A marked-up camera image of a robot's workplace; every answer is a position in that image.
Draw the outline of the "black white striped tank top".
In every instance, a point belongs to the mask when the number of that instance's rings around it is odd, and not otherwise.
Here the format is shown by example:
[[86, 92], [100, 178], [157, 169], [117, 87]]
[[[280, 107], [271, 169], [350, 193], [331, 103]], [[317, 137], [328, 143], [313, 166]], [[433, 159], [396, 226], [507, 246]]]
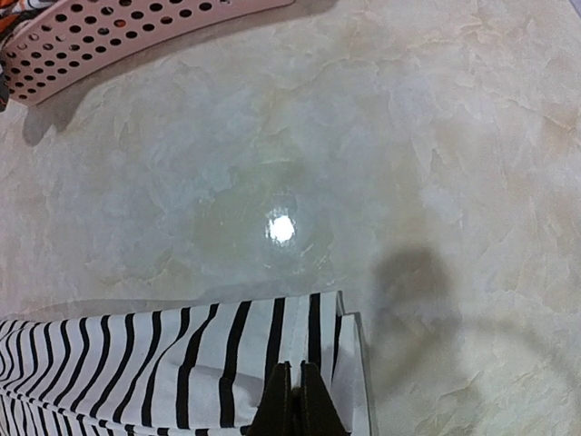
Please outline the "black white striped tank top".
[[1, 324], [4, 435], [247, 435], [277, 363], [311, 362], [350, 435], [370, 432], [358, 319], [336, 292]]

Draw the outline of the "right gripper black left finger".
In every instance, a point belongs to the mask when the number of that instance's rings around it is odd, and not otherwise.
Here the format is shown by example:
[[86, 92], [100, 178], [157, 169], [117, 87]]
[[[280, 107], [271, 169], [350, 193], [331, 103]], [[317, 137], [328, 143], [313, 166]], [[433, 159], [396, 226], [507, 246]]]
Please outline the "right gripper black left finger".
[[273, 367], [247, 435], [292, 435], [291, 365], [288, 362]]

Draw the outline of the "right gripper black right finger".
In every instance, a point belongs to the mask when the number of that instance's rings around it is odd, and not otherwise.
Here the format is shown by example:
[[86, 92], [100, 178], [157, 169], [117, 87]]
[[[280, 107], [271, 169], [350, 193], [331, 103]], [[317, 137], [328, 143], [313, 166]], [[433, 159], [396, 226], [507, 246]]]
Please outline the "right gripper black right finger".
[[302, 362], [300, 370], [299, 435], [350, 435], [340, 420], [317, 365]]

